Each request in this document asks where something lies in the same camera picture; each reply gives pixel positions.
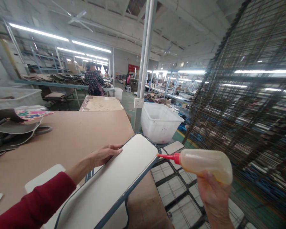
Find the glue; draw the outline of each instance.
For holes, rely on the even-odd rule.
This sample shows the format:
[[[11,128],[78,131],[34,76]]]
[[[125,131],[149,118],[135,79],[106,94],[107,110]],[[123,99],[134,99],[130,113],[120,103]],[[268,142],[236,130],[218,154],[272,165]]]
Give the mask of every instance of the glue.
[[[231,162],[221,151],[184,149],[174,155],[158,154],[158,157],[174,160],[186,172],[195,173],[198,176],[203,176],[203,171],[206,170],[223,184],[231,184],[233,181]]]

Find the red sign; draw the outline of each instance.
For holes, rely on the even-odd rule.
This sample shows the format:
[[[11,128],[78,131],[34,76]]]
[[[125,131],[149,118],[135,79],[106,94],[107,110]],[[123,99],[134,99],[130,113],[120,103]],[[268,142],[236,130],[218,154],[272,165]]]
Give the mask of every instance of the red sign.
[[[135,72],[135,69],[140,70],[140,67],[135,65],[128,65],[128,71]]]

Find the worker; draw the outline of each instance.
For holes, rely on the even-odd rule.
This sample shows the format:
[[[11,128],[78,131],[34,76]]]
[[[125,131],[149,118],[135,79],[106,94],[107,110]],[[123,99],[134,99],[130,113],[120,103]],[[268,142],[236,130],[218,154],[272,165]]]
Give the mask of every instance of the worker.
[[[74,167],[60,172],[48,182],[37,186],[20,202],[0,215],[0,228],[41,228],[76,189],[76,185],[93,168],[104,165],[111,157],[122,152],[122,145],[108,145],[92,152]],[[211,228],[232,229],[228,199],[231,185],[216,181],[214,175],[204,171],[198,177],[200,197]]]
[[[126,79],[126,86],[125,86],[125,90],[126,90],[126,87],[130,84],[130,72],[128,71],[127,72],[127,79]]]
[[[102,77],[97,73],[96,67],[94,62],[87,62],[86,64],[86,74],[85,79],[87,80],[89,84],[89,95],[94,96],[105,96],[102,86],[105,85],[104,80]]]
[[[182,90],[181,84],[176,88],[176,90],[178,90],[178,91],[181,91],[181,90]]]

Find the electrical outlet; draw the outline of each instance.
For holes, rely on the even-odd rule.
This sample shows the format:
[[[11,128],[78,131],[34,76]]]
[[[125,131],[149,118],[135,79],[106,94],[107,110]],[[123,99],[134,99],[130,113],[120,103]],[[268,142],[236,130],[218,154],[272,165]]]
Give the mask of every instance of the electrical outlet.
[[[143,108],[144,106],[144,99],[134,98],[134,108]]]

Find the plaid shirt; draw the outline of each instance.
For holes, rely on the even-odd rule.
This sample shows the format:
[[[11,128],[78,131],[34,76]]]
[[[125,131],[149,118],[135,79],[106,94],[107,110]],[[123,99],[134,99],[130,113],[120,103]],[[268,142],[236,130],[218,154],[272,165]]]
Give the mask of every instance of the plaid shirt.
[[[98,84],[104,86],[105,82],[102,77],[94,71],[87,71],[85,74],[85,78],[89,84],[89,89],[98,89]]]

